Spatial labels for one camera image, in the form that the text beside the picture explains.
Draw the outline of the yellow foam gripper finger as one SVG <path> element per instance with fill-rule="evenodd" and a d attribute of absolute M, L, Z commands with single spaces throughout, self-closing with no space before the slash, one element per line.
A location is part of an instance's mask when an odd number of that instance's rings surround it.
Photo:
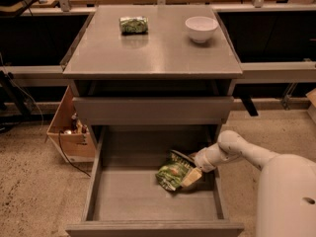
<path fill-rule="evenodd" d="M 195 163 L 195 158 L 196 158 L 196 155 L 195 154 L 190 154 L 190 155 L 186 155 L 184 153 L 180 153 L 180 155 L 185 158 L 186 160 L 192 162 L 192 163 Z"/>
<path fill-rule="evenodd" d="M 183 180 L 181 181 L 181 186 L 183 188 L 189 187 L 192 184 L 194 184 L 196 181 L 198 181 L 201 178 L 201 176 L 202 176 L 201 169 L 193 168 L 183 178 Z"/>

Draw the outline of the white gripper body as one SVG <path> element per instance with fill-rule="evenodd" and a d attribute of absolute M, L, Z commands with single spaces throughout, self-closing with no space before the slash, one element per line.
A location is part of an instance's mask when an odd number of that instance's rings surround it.
<path fill-rule="evenodd" d="M 209 173 L 229 160 L 230 156 L 217 143 L 204 147 L 195 156 L 196 166 L 205 173 Z"/>

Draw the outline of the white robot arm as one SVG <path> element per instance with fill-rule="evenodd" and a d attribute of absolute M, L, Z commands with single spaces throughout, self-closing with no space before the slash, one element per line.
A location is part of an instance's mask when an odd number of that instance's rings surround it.
<path fill-rule="evenodd" d="M 256 237 L 316 237 L 316 163 L 307 158 L 273 152 L 225 130 L 216 143 L 194 154 L 194 168 L 181 185 L 188 187 L 238 157 L 261 171 Z"/>

